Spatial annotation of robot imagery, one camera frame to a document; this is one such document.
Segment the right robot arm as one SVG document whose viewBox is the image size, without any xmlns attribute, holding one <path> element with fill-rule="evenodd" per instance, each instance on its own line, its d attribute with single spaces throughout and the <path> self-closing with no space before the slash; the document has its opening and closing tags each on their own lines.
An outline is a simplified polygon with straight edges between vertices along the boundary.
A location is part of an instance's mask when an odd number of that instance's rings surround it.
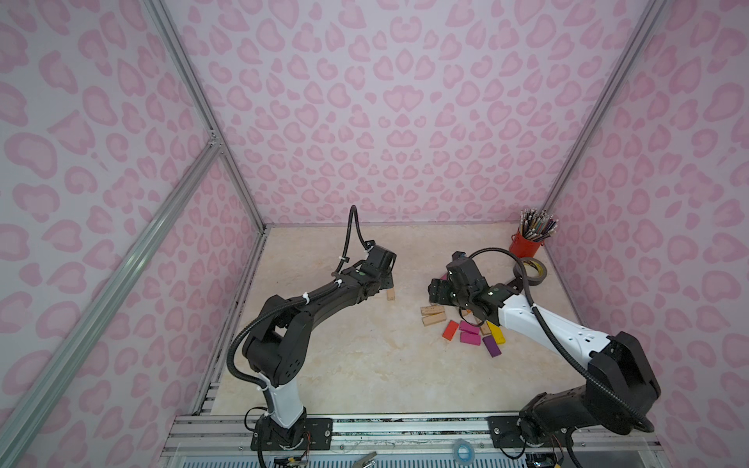
<svg viewBox="0 0 749 468">
<path fill-rule="evenodd" d="M 551 435 L 593 426 L 618 435 L 655 430 L 648 413 L 661 389 L 634 335 L 591 330 L 538 305 L 532 287 L 543 282 L 545 270 L 532 259 L 515 257 L 513 279 L 492 285 L 476 257 L 454 253 L 446 274 L 427 288 L 430 302 L 520 333 L 557 352 L 584 379 L 570 390 L 540 393 L 521 409 L 518 436 L 525 444 L 537 446 Z"/>
</svg>

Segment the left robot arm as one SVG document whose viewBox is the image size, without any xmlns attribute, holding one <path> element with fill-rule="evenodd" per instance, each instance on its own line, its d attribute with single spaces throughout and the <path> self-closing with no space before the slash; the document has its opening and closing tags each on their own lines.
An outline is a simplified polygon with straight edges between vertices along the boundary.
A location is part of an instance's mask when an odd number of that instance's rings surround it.
<svg viewBox="0 0 749 468">
<path fill-rule="evenodd" d="M 355 306 L 394 286 L 397 255 L 372 245 L 366 259 L 332 274 L 332 280 L 293 298 L 271 296 L 259 316 L 234 337 L 226 368 L 263 394 L 264 416 L 257 422 L 257 447 L 273 444 L 295 449 L 309 442 L 306 407 L 296 377 L 304 366 L 315 328 L 345 308 Z"/>
</svg>

